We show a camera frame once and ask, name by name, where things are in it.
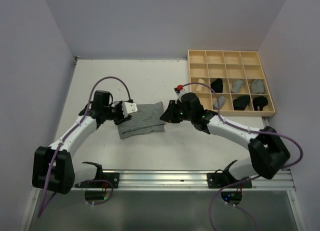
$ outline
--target black object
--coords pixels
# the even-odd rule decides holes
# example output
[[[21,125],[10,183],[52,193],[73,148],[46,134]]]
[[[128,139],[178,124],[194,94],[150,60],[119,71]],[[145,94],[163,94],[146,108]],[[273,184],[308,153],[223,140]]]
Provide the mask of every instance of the black object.
[[[221,198],[224,202],[228,202],[232,205],[238,205],[242,200],[241,191],[223,191],[221,192]]]
[[[234,110],[245,110],[250,103],[250,96],[244,95],[233,100]]]
[[[264,106],[268,105],[268,99],[264,96],[255,97],[252,99],[252,104],[255,111],[262,111]]]
[[[120,174],[118,172],[101,172],[101,176],[95,177],[95,180],[107,180],[109,181],[114,189],[117,189],[119,186],[119,177]],[[76,188],[101,188],[101,182],[81,182],[76,184],[74,187]]]
[[[216,114],[218,113],[204,109],[197,95],[188,92],[181,97],[181,102],[176,103],[175,100],[170,100],[168,108],[161,115],[160,120],[172,124],[187,120],[197,130],[210,134],[207,124]]]
[[[270,126],[260,131],[276,133],[276,130]],[[259,134],[250,140],[248,149],[254,170],[269,180],[290,158],[287,147],[281,138],[275,135]]]
[[[224,84],[222,82],[221,78],[217,78],[215,81],[213,81],[210,84],[210,87],[216,92],[216,93],[222,93],[224,90]]]
[[[38,147],[34,152],[32,186],[43,189],[47,177],[49,163],[54,155],[49,147]],[[48,190],[60,194],[67,194],[75,181],[75,172],[71,154],[66,150],[60,151],[55,158],[48,183]]]
[[[96,128],[98,129],[106,120],[113,120],[115,125],[120,125],[125,121],[131,119],[131,115],[124,116],[122,110],[122,101],[119,101],[114,107],[110,103],[111,93],[108,91],[97,90],[94,92],[93,101],[91,101],[91,107],[88,110],[87,116],[96,120]],[[79,116],[85,114],[87,105],[80,111]]]
[[[220,189],[224,186],[233,184],[235,182],[238,182],[230,173],[229,169],[230,167],[236,162],[237,160],[232,161],[228,164],[227,167],[225,167],[224,170],[218,169],[215,172],[209,172],[206,174],[208,188],[209,189]],[[252,188],[251,181],[244,182],[242,185],[243,188],[250,189]]]
[[[89,191],[86,190],[84,192],[85,201],[95,201],[95,200],[104,200],[105,194],[103,191]]]

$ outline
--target cable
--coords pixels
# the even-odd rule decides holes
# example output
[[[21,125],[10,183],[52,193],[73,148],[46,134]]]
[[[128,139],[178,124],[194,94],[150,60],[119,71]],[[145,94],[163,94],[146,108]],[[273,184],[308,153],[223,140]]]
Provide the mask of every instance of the cable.
[[[274,136],[278,136],[278,137],[285,138],[285,139],[291,141],[292,143],[294,143],[294,144],[297,146],[297,148],[299,149],[299,152],[300,152],[299,158],[298,158],[296,161],[292,162],[292,163],[289,163],[289,164],[284,165],[282,168],[289,168],[289,167],[291,167],[291,166],[293,166],[293,165],[296,165],[297,163],[299,163],[299,162],[302,160],[302,158],[303,158],[303,156],[304,156],[304,151],[303,151],[302,147],[300,146],[300,144],[299,144],[297,141],[295,141],[293,138],[291,138],[291,137],[289,137],[289,136],[286,136],[286,135],[283,135],[283,134],[280,134],[280,133],[277,133],[277,132],[253,131],[253,130],[249,131],[249,130],[247,130],[247,129],[245,129],[245,128],[239,127],[239,126],[237,126],[237,125],[235,125],[235,124],[233,124],[233,123],[230,123],[230,122],[224,120],[224,119],[221,117],[221,115],[220,115],[220,103],[219,103],[219,99],[218,99],[218,97],[217,97],[217,93],[214,91],[214,89],[211,88],[210,86],[204,84],[204,83],[201,83],[201,82],[189,82],[189,83],[186,83],[186,84],[184,84],[184,85],[182,85],[182,86],[185,87],[185,86],[189,86],[189,85],[202,85],[202,86],[207,87],[208,89],[211,90],[212,93],[214,93],[214,95],[215,95],[215,97],[216,97],[216,101],[217,101],[217,106],[218,106],[217,114],[218,114],[219,119],[220,119],[224,124],[227,124],[227,125],[235,128],[235,129],[241,130],[241,131],[243,131],[243,132],[248,132],[248,133],[252,133],[252,134],[261,134],[261,135],[274,135]],[[255,180],[255,179],[259,178],[259,177],[260,177],[260,175],[257,175],[257,176],[255,176],[255,177],[248,178],[248,179],[245,179],[245,180],[240,180],[240,181],[238,181],[238,182],[235,182],[235,183],[232,183],[232,184],[230,184],[230,185],[224,186],[224,187],[220,188],[220,189],[214,194],[214,196],[212,197],[212,199],[211,199],[211,201],[210,201],[210,204],[209,204],[209,221],[210,221],[211,226],[212,226],[212,228],[213,228],[214,230],[217,230],[217,228],[216,228],[216,226],[214,225],[214,222],[213,222],[213,220],[212,220],[211,209],[212,209],[212,205],[213,205],[213,202],[214,202],[215,198],[220,194],[220,192],[221,192],[222,190],[224,190],[224,189],[233,187],[233,186],[235,186],[235,185],[241,185],[241,184],[243,184],[243,183],[246,183],[246,182]],[[244,211],[246,214],[248,214],[248,215],[251,217],[251,219],[253,220],[253,222],[254,222],[255,230],[258,230],[258,225],[257,225],[256,221],[254,220],[253,216],[252,216],[249,212],[247,212],[244,208],[238,207],[238,206],[235,206],[235,207],[238,208],[238,209],[240,209],[240,210],[242,210],[242,211]]]
[[[90,103],[91,103],[91,98],[92,98],[92,95],[97,87],[97,85],[104,81],[104,80],[107,80],[107,79],[114,79],[114,80],[118,80],[120,83],[123,84],[123,86],[125,87],[125,90],[128,94],[128,98],[129,100],[131,99],[131,96],[130,96],[130,92],[129,92],[129,89],[127,87],[127,85],[118,77],[114,77],[114,76],[107,76],[107,77],[103,77],[101,78],[100,80],[98,80],[94,86],[92,87],[91,89],[91,92],[90,92],[90,95],[89,95],[89,99],[88,99],[88,102],[87,102],[87,105],[86,105],[86,108],[85,108],[85,112],[84,112],[84,115],[82,116],[81,120],[79,121],[79,123],[77,123],[75,126],[73,126],[69,132],[67,132],[65,134],[65,136],[63,136],[63,138],[61,139],[61,142],[58,144],[58,146],[56,147],[56,150],[54,151],[54,154],[52,156],[52,159],[50,161],[50,164],[49,164],[49,168],[48,168],[48,171],[46,173],[46,177],[45,177],[45,182],[44,182],[44,187],[43,187],[43,193],[42,193],[42,200],[41,200],[41,204],[40,204],[40,208],[39,208],[39,211],[38,211],[38,218],[40,218],[41,214],[43,213],[43,211],[45,210],[46,206],[48,205],[48,203],[54,198],[54,196],[56,195],[56,193],[52,194],[51,197],[48,199],[48,201],[45,203],[45,199],[46,199],[46,196],[47,196],[47,190],[48,190],[48,185],[49,185],[49,180],[50,180],[50,175],[51,175],[51,172],[52,172],[52,168],[54,166],[54,162],[56,160],[56,157],[58,155],[58,152],[61,148],[61,146],[63,145],[63,143],[65,142],[65,140],[69,137],[69,135],[76,130],[76,128],[78,128],[80,126],[80,124],[85,120],[87,114],[88,114],[88,111],[89,111],[89,106],[90,106]]]

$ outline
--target black clamp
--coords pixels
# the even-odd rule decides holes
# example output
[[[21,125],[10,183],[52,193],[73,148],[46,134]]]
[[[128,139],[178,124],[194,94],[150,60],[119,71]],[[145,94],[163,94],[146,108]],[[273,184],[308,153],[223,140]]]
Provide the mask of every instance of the black clamp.
[[[229,168],[236,162],[237,160],[232,161],[224,170],[218,169],[215,172],[209,172],[206,174],[206,181],[208,183],[209,189],[220,189],[224,186],[234,184],[239,180],[236,180],[230,173]],[[251,181],[244,182],[242,184],[242,188],[251,189],[252,183]]]

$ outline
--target cloth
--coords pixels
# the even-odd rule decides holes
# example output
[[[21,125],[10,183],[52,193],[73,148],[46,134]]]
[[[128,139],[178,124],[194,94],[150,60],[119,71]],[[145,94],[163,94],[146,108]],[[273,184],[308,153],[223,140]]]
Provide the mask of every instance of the cloth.
[[[222,82],[221,78],[217,78],[215,81],[213,81],[210,84],[210,87],[216,92],[216,93],[222,93],[224,90],[224,84]]]
[[[268,99],[263,96],[255,97],[252,100],[252,104],[253,104],[253,109],[255,111],[262,111],[262,110],[264,110],[264,106],[268,105]]]
[[[260,79],[253,80],[251,84],[251,91],[253,94],[264,94],[265,93],[265,85],[264,82]]]
[[[245,110],[250,103],[250,96],[244,95],[233,100],[234,110]]]
[[[226,98],[224,96],[220,96],[218,98],[219,100],[219,105],[220,105],[220,109],[224,106],[225,102],[226,102]],[[213,105],[213,109],[217,110],[218,109],[218,101],[215,101],[214,105]]]
[[[120,139],[134,135],[146,135],[151,132],[165,131],[165,122],[159,118],[164,113],[162,102],[155,104],[138,104],[138,111],[132,113],[131,120],[117,126]]]
[[[241,79],[238,79],[232,83],[231,93],[239,93],[241,87],[244,85],[244,82]]]

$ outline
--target white table surface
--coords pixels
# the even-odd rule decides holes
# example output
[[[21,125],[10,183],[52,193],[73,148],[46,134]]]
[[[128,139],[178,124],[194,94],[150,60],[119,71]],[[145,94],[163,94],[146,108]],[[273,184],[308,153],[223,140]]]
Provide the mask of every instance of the white table surface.
[[[88,101],[92,86],[105,76],[116,76],[128,86],[137,104],[159,101],[167,108],[177,98],[174,87],[189,81],[185,60],[79,60],[71,82],[56,137],[76,120]],[[127,100],[118,81],[105,80],[97,87]],[[261,117],[227,117],[251,127],[263,128]],[[78,149],[73,165],[83,161],[102,164],[104,169],[124,170],[216,170],[231,161],[247,158],[249,152],[219,136],[197,131],[189,122],[166,124],[165,132],[120,139],[112,121],[106,121]]]

